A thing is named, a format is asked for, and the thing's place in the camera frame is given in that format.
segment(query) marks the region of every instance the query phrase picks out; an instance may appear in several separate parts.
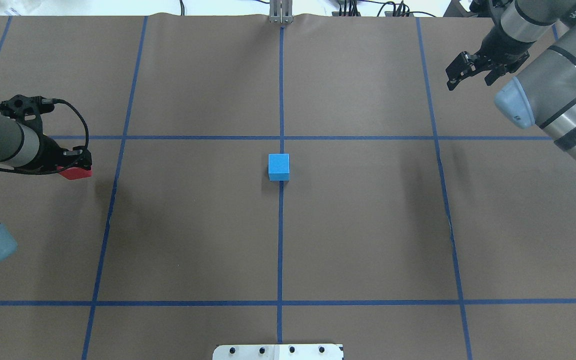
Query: blue box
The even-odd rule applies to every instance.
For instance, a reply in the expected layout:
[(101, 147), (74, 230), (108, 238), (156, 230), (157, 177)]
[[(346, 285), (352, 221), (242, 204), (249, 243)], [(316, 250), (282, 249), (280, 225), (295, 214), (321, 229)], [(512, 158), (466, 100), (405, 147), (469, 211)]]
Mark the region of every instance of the blue box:
[(290, 154), (268, 154), (268, 178), (271, 182), (287, 182), (290, 180)]

